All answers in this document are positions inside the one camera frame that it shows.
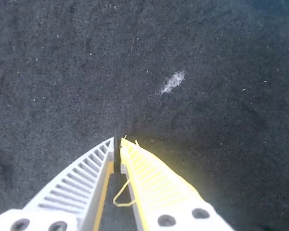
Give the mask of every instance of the dust speck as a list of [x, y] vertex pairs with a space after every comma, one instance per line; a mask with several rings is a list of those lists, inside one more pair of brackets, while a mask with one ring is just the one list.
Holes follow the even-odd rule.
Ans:
[[171, 93], [171, 91], [179, 86], [182, 81], [185, 79], [185, 71], [181, 71], [181, 72], [175, 72], [171, 78], [167, 79], [166, 84], [162, 87], [162, 89], [160, 90], [160, 94], [164, 94], [164, 93]]

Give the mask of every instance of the dark carpet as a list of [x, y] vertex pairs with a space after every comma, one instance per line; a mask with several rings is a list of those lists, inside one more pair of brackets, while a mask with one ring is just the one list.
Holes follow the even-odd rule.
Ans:
[[[0, 0], [0, 213], [114, 134], [236, 230], [289, 231], [289, 0]], [[110, 184], [101, 230], [135, 230]]]

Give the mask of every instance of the slotted plastic piece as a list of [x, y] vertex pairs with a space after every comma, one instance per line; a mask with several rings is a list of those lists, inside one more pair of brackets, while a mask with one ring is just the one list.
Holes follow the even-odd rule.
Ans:
[[51, 180], [24, 210], [64, 211], [74, 214], [77, 228], [98, 230], [109, 175], [113, 172], [114, 138], [79, 157]]
[[122, 139], [120, 155], [139, 231], [233, 231], [192, 185], [138, 143]]

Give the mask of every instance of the yellow plastic part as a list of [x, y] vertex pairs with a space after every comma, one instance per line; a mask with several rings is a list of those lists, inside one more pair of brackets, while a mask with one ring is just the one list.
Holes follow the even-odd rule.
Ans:
[[143, 229], [147, 231], [148, 217], [155, 211], [185, 203], [191, 197], [203, 199], [163, 161], [135, 143], [121, 139], [121, 164], [126, 166], [128, 183], [132, 186]]

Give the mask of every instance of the white plastic part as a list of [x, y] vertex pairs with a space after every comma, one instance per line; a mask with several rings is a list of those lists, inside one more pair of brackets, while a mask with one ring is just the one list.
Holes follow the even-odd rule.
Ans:
[[76, 217], [62, 211], [11, 209], [0, 215], [0, 231], [75, 231]]
[[19, 219], [30, 220], [26, 231], [51, 231], [49, 225], [55, 221], [68, 224], [67, 229], [56, 231], [92, 231], [108, 165], [113, 161], [112, 137], [60, 172], [22, 210], [1, 214], [0, 231], [12, 231], [12, 225]]

